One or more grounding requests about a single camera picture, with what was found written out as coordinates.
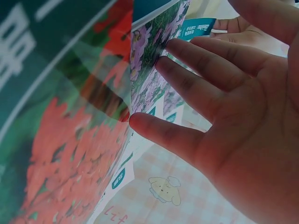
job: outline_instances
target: book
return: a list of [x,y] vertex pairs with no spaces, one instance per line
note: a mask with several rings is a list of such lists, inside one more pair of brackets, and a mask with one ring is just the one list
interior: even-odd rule
[[131,0],[0,7],[0,223],[85,223],[131,135]]

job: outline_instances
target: palm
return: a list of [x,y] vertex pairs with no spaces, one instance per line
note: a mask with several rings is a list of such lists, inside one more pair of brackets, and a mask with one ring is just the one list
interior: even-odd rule
[[[202,133],[146,114],[133,115],[130,124],[202,171],[255,221],[299,223],[299,12],[279,11],[284,5],[271,0],[231,3],[254,25],[291,45],[288,61],[209,38],[169,41],[167,50],[202,78],[167,57],[157,70],[213,126]],[[264,14],[270,18],[262,23]],[[271,19],[289,25],[273,29]]]

